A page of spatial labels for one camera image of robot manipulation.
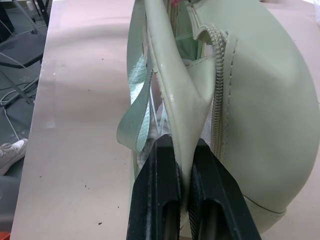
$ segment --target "shoe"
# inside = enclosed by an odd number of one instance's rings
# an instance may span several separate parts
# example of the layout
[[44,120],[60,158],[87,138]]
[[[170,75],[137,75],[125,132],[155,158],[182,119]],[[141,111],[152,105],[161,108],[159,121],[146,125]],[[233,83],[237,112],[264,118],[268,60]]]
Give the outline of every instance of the shoe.
[[28,139],[24,138],[14,144],[5,143],[0,146],[0,176],[26,154]]

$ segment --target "floor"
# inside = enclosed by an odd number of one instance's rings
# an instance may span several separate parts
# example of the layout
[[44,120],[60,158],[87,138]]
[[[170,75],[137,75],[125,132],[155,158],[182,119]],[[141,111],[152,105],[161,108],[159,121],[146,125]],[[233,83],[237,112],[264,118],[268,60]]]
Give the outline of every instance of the floor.
[[[31,24],[26,21],[26,18],[22,15],[19,9],[7,9],[7,14],[14,26],[14,34],[20,34],[28,30],[32,30]],[[43,34],[47,33],[47,26],[43,20],[37,20],[36,25],[40,28]],[[14,69],[5,66],[0,66],[0,70],[3,71],[11,80],[13,80],[17,85],[32,82],[40,74],[41,65],[39,62],[28,67],[27,69]],[[0,78],[0,98],[2,98],[6,93],[12,91],[12,88],[4,80]],[[33,88],[27,95],[35,99],[37,93],[36,87]],[[7,108],[7,115],[15,128],[17,135],[20,139],[28,138],[31,120],[33,114],[34,106],[28,104],[23,98],[15,101],[10,107]],[[3,143],[14,143],[17,138],[5,117],[4,110],[0,108],[0,145]]]

